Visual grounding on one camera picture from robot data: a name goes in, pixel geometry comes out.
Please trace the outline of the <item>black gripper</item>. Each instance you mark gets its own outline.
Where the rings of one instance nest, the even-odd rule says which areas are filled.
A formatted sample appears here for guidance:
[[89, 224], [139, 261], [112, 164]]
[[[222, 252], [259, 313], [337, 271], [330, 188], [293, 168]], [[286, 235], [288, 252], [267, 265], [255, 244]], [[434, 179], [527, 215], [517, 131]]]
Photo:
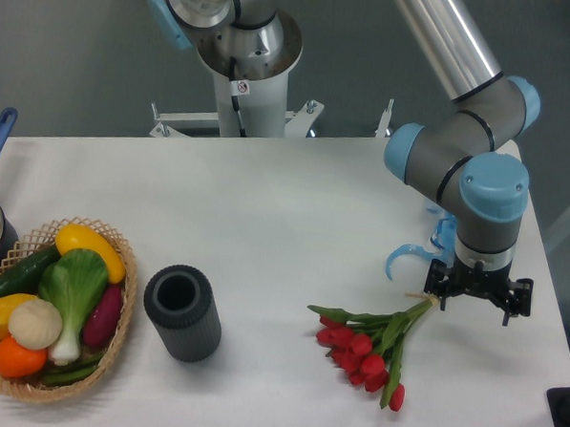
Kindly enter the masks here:
[[534, 280], [522, 278], [509, 280], [512, 263], [497, 270], [489, 270], [482, 261], [472, 267], [466, 266], [456, 256], [452, 267], [441, 260], [431, 260], [427, 271], [426, 293], [439, 301], [440, 310], [447, 307], [447, 299], [465, 294], [491, 301], [503, 311], [502, 326], [507, 327], [510, 319], [529, 317], [532, 311]]

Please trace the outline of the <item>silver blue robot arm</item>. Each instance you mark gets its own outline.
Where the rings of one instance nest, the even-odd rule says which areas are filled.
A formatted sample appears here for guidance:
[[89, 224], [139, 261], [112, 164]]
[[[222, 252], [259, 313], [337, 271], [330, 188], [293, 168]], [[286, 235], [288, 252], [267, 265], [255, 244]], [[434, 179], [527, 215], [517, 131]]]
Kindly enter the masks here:
[[[232, 138], [287, 137], [289, 72], [300, 28], [273, 0], [147, 0], [173, 46], [195, 48], [214, 76], [218, 125]], [[506, 318], [528, 316], [533, 282], [509, 276], [530, 178], [500, 152], [540, 111], [537, 89], [504, 75], [462, 0], [395, 0], [455, 105], [437, 128], [415, 123], [389, 136], [384, 163], [455, 216], [454, 254], [434, 260], [425, 291], [486, 299]]]

